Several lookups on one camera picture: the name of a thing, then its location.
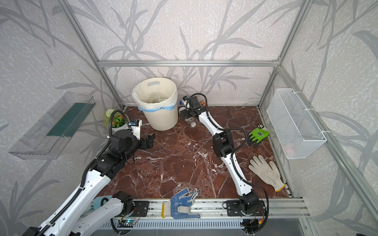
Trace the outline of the white label bottle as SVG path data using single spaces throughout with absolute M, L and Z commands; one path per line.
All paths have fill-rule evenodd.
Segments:
M 197 123 L 193 117 L 185 119 L 186 123 L 191 127 L 194 128 L 196 127 Z

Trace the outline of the clear crushed plastic bottle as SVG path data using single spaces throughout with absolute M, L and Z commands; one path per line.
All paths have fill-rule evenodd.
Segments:
M 153 93 L 149 98 L 149 103 L 159 103 L 162 101 L 162 98 L 159 93 Z

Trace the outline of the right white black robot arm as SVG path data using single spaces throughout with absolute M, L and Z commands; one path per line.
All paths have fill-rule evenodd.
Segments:
M 240 210 L 246 215 L 252 215 L 255 210 L 259 209 L 263 212 L 264 216 L 269 216 L 269 198 L 264 187 L 248 182 L 244 173 L 237 161 L 236 151 L 243 147 L 247 141 L 244 141 L 240 146 L 235 147 L 232 137 L 233 130 L 243 132 L 245 139 L 247 134 L 241 128 L 223 128 L 211 116 L 208 107 L 203 106 L 198 101 L 198 96 L 207 98 L 202 93 L 195 93 L 191 96 L 184 96 L 182 104 L 184 110 L 180 111 L 182 118 L 195 118 L 202 123 L 213 137 L 213 150 L 217 157 L 221 158 L 222 162 L 227 167 L 231 178 L 235 184 L 237 195 L 240 201 Z M 260 188 L 264 191 L 266 206 L 259 207 L 259 197 L 255 192 L 255 188 Z

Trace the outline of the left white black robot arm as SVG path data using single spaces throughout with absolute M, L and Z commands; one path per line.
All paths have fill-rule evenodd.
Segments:
M 154 145 L 155 134 L 137 139 L 132 130 L 111 134 L 99 157 L 86 167 L 80 185 L 40 226 L 29 227 L 26 236 L 88 236 L 116 216 L 131 215 L 136 210 L 132 196 L 119 191 L 103 206 L 84 218 L 90 202 L 125 167 L 128 158 Z

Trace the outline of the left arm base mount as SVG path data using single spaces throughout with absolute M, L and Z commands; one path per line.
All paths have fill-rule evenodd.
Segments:
M 117 217 L 146 217 L 149 203 L 149 201 L 128 201 Z

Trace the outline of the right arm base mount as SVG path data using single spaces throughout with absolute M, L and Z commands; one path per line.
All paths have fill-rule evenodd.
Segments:
M 222 207 L 226 209 L 228 216 L 256 216 L 265 217 L 266 206 L 263 200 L 259 200 L 257 204 L 247 206 L 246 203 L 240 200 L 228 200 L 223 202 Z

